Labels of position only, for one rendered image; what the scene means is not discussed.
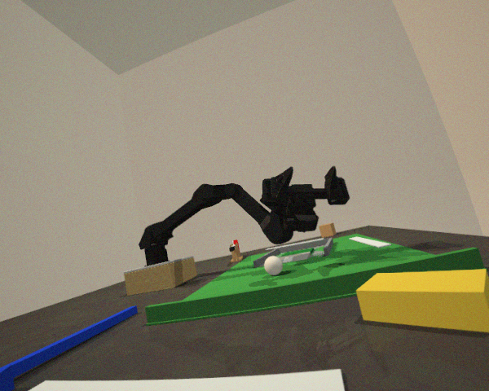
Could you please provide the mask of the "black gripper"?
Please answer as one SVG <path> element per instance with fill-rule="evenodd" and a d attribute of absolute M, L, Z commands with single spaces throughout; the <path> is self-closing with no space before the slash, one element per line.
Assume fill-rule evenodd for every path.
<path fill-rule="evenodd" d="M 346 181 L 337 176 L 334 165 L 324 176 L 324 188 L 313 188 L 312 184 L 292 184 L 293 167 L 282 174 L 262 181 L 262 197 L 266 206 L 281 206 L 282 201 L 289 197 L 289 203 L 294 208 L 314 208 L 315 200 L 327 199 L 330 205 L 346 204 L 349 194 Z M 288 203 L 288 205 L 289 205 Z"/>

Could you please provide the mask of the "white golf ball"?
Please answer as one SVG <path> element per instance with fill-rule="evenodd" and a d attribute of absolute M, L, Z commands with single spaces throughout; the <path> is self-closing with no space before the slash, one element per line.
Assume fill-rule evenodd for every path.
<path fill-rule="evenodd" d="M 267 258 L 264 266 L 270 275 L 277 275 L 283 270 L 283 262 L 278 257 Z"/>

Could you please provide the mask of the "green putting mat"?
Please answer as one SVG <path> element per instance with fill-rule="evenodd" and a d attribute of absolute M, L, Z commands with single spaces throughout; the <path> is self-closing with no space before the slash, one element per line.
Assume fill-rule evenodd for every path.
<path fill-rule="evenodd" d="M 362 244 L 349 238 L 361 237 L 371 239 L 391 245 L 385 247 L 373 247 Z M 270 275 L 265 270 L 265 266 L 254 267 L 253 262 L 258 258 L 268 254 L 258 254 L 245 258 L 243 261 L 225 271 L 217 278 L 213 279 L 200 290 L 195 291 L 185 300 L 209 297 L 212 295 L 222 295 L 233 292 L 242 292 L 257 288 L 266 288 L 285 283 L 294 283 L 309 279 L 318 279 L 327 275 L 336 275 L 356 270 L 365 270 L 378 266 L 386 266 L 391 263 L 410 261 L 423 257 L 435 256 L 431 253 L 423 252 L 418 249 L 407 248 L 402 245 L 385 242 L 361 234 L 346 235 L 333 239 L 333 247 L 329 256 L 316 257 L 317 251 L 320 253 L 320 247 L 314 251 L 314 258 L 290 261 L 283 263 L 283 270 L 277 275 Z M 314 302 L 331 301 L 347 297 L 356 297 L 356 292 L 342 294 L 332 297 L 325 297 L 311 301 L 301 301 L 284 305 L 273 305 L 269 307 L 257 308 L 252 310 L 242 310 L 225 314 L 210 314 L 205 316 L 172 319 L 156 323 L 147 323 L 146 326 L 162 325 L 167 323 L 189 322 L 200 319 L 210 319 L 227 315 L 248 314 L 266 310 L 275 310 L 299 305 L 309 305 Z"/>

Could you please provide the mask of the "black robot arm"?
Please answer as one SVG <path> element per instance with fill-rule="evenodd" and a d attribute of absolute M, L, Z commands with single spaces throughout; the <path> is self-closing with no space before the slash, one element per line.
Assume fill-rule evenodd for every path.
<path fill-rule="evenodd" d="M 146 266 L 168 261 L 165 245 L 168 244 L 169 239 L 174 238 L 174 229 L 200 210 L 230 198 L 259 224 L 262 232 L 273 244 L 289 242 L 293 238 L 294 231 L 304 233 L 315 231 L 319 219 L 314 208 L 294 208 L 289 203 L 288 196 L 286 200 L 281 200 L 281 206 L 267 206 L 271 210 L 269 213 L 238 184 L 202 184 L 186 204 L 164 221 L 145 228 L 139 247 L 145 250 Z"/>

